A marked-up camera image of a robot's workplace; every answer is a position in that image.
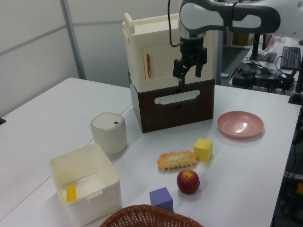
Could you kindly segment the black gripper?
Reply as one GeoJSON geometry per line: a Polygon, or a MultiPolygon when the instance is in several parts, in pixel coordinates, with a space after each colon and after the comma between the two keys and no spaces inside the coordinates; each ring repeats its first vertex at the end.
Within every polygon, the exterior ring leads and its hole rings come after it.
{"type": "Polygon", "coordinates": [[[178,85],[185,85],[187,68],[196,67],[195,76],[200,78],[202,69],[207,63],[207,49],[204,48],[204,38],[181,38],[181,59],[174,60],[173,76],[178,79],[178,85]]]}

